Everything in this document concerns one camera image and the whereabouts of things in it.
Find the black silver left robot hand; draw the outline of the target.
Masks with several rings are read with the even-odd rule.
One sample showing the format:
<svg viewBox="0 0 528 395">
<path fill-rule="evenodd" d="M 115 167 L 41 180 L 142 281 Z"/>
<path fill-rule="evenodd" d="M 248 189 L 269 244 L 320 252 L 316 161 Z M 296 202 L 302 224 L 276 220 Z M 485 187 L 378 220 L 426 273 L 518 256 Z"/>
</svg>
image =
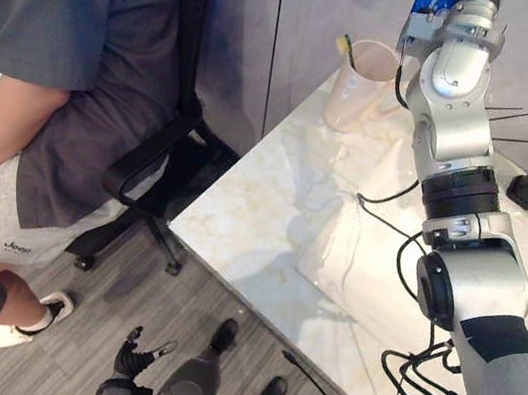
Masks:
<svg viewBox="0 0 528 395">
<path fill-rule="evenodd" d="M 170 340 L 158 348 L 143 352 L 139 351 L 137 342 L 144 330 L 143 326 L 137 326 L 133 329 L 117 352 L 113 364 L 113 374 L 117 379 L 133 382 L 139 374 L 144 372 L 158 358 L 162 358 L 176 350 L 178 342 Z"/>
</svg>

